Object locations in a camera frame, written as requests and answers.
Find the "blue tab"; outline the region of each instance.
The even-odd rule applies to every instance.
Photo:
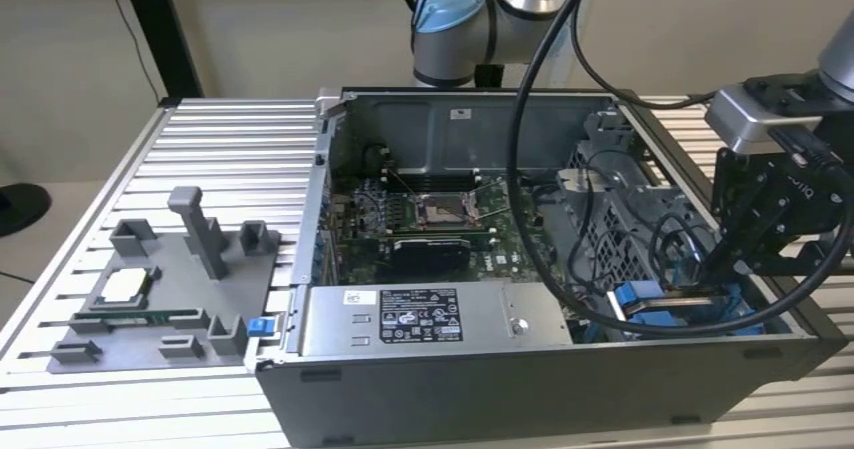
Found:
[[[266,317],[256,317],[246,328],[250,337],[267,337],[276,333],[276,321]]]

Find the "aluminum slotted surface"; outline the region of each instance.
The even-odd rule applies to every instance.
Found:
[[[656,116],[711,177],[722,143],[703,122],[705,111],[697,106]],[[95,207],[92,224],[72,241],[79,241],[77,247],[59,260],[56,278],[51,281],[48,268],[33,287],[33,292],[44,289],[41,301],[28,317],[27,311],[16,314],[23,329],[5,352],[0,379],[0,387],[7,388],[0,393],[4,449],[287,447],[260,387],[244,368],[51,376],[44,373],[44,351],[65,332],[55,323],[80,308],[92,289],[109,257],[107,235],[115,222],[123,217],[148,217],[159,230],[179,230],[165,210],[167,194],[176,184],[205,190],[205,212],[220,218],[224,227],[244,219],[266,219],[284,234],[267,303],[270,312],[283,310],[287,294],[276,288],[290,283],[314,124],[312,101],[284,100],[187,101],[152,120],[152,136],[140,139],[136,160],[123,162],[127,177],[119,177],[116,190],[107,191],[101,207]],[[854,276],[834,277],[814,295],[850,338],[853,288]],[[711,426],[454,445],[471,449],[665,446],[854,447],[854,346],[801,381],[762,387]]]

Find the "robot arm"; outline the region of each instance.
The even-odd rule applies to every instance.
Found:
[[[564,0],[419,0],[412,34],[422,85],[456,87],[478,64],[526,63]]]
[[[854,12],[806,74],[751,78],[725,87],[706,119],[729,147],[718,151],[713,213],[722,240],[703,262],[703,281],[737,273],[807,275],[830,237],[779,254],[801,236],[829,235],[842,200],[831,168],[854,171]],[[843,264],[838,273],[851,272]]]

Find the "warning label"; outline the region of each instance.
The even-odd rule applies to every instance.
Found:
[[[379,336],[386,344],[463,340],[456,289],[380,291]]]

